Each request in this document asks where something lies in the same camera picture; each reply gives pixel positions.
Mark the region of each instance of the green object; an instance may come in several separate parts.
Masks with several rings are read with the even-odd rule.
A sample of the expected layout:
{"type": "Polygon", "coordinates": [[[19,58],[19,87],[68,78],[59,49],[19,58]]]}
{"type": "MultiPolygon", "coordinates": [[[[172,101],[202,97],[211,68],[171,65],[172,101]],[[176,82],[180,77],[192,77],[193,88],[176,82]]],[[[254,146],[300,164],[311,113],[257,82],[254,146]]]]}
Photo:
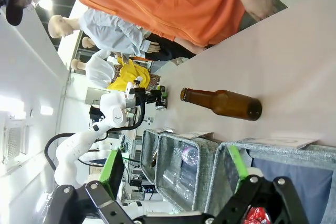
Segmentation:
{"type": "Polygon", "coordinates": [[[120,149],[112,150],[106,159],[99,181],[112,199],[117,198],[119,186],[124,173],[124,163],[120,149]]]}
{"type": "Polygon", "coordinates": [[[237,189],[239,188],[242,180],[244,180],[247,176],[248,176],[248,170],[246,168],[246,165],[239,153],[239,149],[233,145],[229,145],[227,147],[229,153],[230,153],[230,156],[233,160],[233,162],[235,163],[235,166],[237,168],[237,171],[238,171],[238,176],[239,176],[239,181],[237,183],[237,187],[236,187],[236,191],[237,189]]]}

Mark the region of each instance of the white shirt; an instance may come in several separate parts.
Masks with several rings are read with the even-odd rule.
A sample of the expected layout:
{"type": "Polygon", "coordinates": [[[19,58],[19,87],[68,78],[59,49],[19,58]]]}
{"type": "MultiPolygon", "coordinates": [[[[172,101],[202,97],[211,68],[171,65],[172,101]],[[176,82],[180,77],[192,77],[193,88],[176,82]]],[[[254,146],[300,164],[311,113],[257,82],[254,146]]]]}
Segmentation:
{"type": "Polygon", "coordinates": [[[79,26],[100,49],[145,58],[151,44],[145,39],[150,32],[99,10],[89,8],[79,18],[79,26]]]}
{"type": "Polygon", "coordinates": [[[104,89],[112,82],[114,74],[116,73],[114,65],[104,61],[110,54],[110,51],[99,50],[92,55],[85,66],[88,80],[104,89]]]}

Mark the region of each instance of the yellow garment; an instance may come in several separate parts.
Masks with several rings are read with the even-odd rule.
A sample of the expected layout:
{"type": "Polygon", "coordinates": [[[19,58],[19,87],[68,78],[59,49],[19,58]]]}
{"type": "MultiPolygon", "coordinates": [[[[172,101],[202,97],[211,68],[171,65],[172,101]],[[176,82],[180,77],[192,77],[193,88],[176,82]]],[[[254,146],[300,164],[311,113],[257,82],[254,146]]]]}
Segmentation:
{"type": "Polygon", "coordinates": [[[122,63],[121,59],[118,58],[118,62],[122,64],[120,69],[120,75],[114,83],[111,83],[107,89],[125,91],[128,82],[134,83],[134,80],[141,76],[142,81],[140,82],[140,88],[147,88],[150,82],[150,77],[148,70],[139,65],[135,65],[132,60],[128,61],[128,64],[122,63]]]}

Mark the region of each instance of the white table surface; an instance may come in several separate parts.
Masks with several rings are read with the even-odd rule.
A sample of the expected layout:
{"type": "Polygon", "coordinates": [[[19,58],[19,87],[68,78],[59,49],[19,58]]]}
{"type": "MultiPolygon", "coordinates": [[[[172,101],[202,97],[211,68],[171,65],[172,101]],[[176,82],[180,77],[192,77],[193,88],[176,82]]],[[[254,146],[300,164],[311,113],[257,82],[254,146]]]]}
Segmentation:
{"type": "Polygon", "coordinates": [[[220,141],[313,137],[336,146],[336,1],[308,0],[250,27],[161,76],[168,109],[154,127],[213,131],[220,141]],[[180,101],[182,88],[259,98],[256,122],[180,101]]]}

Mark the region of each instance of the black pants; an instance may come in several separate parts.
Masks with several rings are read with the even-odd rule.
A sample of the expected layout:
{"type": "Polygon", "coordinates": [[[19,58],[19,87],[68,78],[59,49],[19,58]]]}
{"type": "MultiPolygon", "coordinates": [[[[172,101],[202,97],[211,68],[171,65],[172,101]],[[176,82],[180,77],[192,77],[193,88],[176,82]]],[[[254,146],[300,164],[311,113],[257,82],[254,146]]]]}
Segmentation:
{"type": "Polygon", "coordinates": [[[168,39],[162,38],[156,34],[151,34],[147,40],[151,42],[159,43],[161,50],[159,52],[153,52],[151,54],[145,53],[146,59],[155,61],[167,61],[173,60],[179,57],[184,57],[191,59],[196,54],[193,54],[189,50],[182,47],[180,44],[170,41],[168,39]]]}

